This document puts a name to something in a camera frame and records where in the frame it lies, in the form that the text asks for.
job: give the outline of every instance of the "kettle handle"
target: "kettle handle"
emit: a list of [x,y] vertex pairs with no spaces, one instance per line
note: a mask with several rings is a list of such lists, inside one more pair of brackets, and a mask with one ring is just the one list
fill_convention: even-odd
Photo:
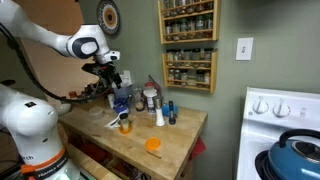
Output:
[[292,129],[281,134],[279,139],[280,148],[286,147],[286,141],[292,136],[310,136],[320,139],[320,132],[310,129]]

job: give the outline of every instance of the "stove knob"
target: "stove knob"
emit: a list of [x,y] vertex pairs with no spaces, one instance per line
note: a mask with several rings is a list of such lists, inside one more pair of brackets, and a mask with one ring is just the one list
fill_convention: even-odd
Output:
[[269,109],[269,105],[266,101],[263,100],[262,97],[259,98],[259,102],[256,102],[253,105],[253,110],[257,114],[263,114],[263,113],[267,112],[268,109]]
[[290,107],[284,102],[283,99],[280,99],[280,103],[276,104],[273,108],[273,113],[278,118],[286,117],[290,114]]

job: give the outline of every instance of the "white stove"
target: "white stove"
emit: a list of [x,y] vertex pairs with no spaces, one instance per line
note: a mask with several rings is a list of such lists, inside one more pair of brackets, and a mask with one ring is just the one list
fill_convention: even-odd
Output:
[[[241,128],[237,180],[260,180],[256,156],[289,129],[320,131],[320,95],[248,88]],[[320,145],[310,137],[294,137]]]

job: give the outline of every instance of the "wooden spice rack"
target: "wooden spice rack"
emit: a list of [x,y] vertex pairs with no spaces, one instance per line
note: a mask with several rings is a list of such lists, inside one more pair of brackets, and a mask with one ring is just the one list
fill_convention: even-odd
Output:
[[[182,14],[182,15],[177,15],[174,17],[164,17],[164,13],[172,10],[177,10],[180,8],[188,8],[189,6],[197,6],[199,4],[206,4],[213,2],[213,9],[212,10],[204,10],[201,12],[193,12],[191,14]],[[202,0],[200,2],[196,2],[193,4],[188,4],[185,6],[177,6],[175,8],[168,8],[165,9],[165,5],[163,1],[158,1],[158,13],[159,13],[159,27],[160,27],[160,40],[161,44],[171,44],[171,43],[184,43],[184,42],[200,42],[200,41],[216,41],[219,39],[219,19],[220,19],[220,0]],[[198,30],[198,31],[186,31],[182,33],[171,33],[171,34],[166,34],[165,31],[165,24],[166,22],[170,21],[175,21],[179,20],[181,18],[188,18],[188,17],[195,17],[198,15],[205,15],[205,14],[212,14],[213,16],[213,29],[205,29],[205,30]],[[209,37],[203,37],[203,38],[195,38],[195,39],[180,39],[180,40],[171,40],[167,41],[166,37],[167,36],[175,36],[175,35],[180,35],[180,34],[186,34],[186,33],[208,33],[210,34]]]
[[[216,88],[216,76],[217,76],[217,57],[218,57],[218,52],[215,51],[211,54],[211,61],[203,61],[203,60],[192,60],[192,61],[187,61],[187,60],[179,60],[179,61],[169,61],[167,60],[167,54],[162,54],[162,62],[163,62],[163,77],[164,77],[164,85],[165,87],[175,87],[175,88],[185,88],[185,89],[194,89],[194,90],[203,90],[203,91],[208,91],[210,93],[213,93],[215,88]],[[194,68],[192,66],[168,66],[168,63],[174,63],[174,62],[189,62],[191,64],[193,63],[210,63],[211,66],[209,68],[204,68],[204,67],[198,67]],[[188,81],[182,81],[182,80],[170,80],[169,79],[169,69],[195,69],[195,70],[206,70],[210,71],[210,83],[204,83],[204,82],[196,82],[196,84],[201,84],[205,85],[205,87],[197,87],[197,86],[182,86],[182,85],[174,85],[170,84],[170,82],[185,82],[187,83]]]

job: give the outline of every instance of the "blue kettle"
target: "blue kettle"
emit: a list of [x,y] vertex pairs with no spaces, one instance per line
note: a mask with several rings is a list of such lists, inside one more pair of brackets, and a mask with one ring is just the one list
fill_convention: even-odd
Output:
[[310,136],[320,139],[320,132],[293,129],[284,132],[268,152],[270,167],[282,180],[320,179],[320,147],[310,142],[289,139]]

